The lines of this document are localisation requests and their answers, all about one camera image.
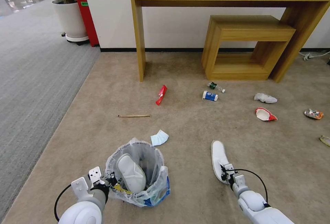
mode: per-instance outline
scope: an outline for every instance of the wooden stool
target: wooden stool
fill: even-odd
[[[295,29],[272,16],[210,17],[202,55],[208,80],[266,80]],[[219,54],[221,41],[258,41],[253,53]]]

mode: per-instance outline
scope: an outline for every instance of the red box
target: red box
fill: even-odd
[[[90,14],[87,0],[77,0],[81,16],[83,18],[90,45],[92,47],[99,45],[92,15]]]

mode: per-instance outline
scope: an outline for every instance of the red and white wrapper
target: red and white wrapper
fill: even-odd
[[[263,121],[277,120],[276,116],[274,116],[269,110],[262,107],[256,108],[255,114],[257,115],[257,118]]]
[[[156,101],[156,105],[160,105],[162,100],[163,100],[163,97],[165,95],[165,92],[167,90],[167,87],[165,85],[162,86],[161,90],[159,91],[159,99]]]

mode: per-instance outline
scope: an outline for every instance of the white wall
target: white wall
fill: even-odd
[[[87,0],[101,48],[135,47],[131,0]],[[284,8],[144,7],[145,47],[204,47],[210,15],[273,15]],[[253,42],[227,42],[221,47],[253,47]],[[330,11],[304,47],[330,48]]]

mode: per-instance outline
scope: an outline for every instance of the wooden stick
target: wooden stick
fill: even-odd
[[[151,117],[151,115],[118,115],[118,117]]]

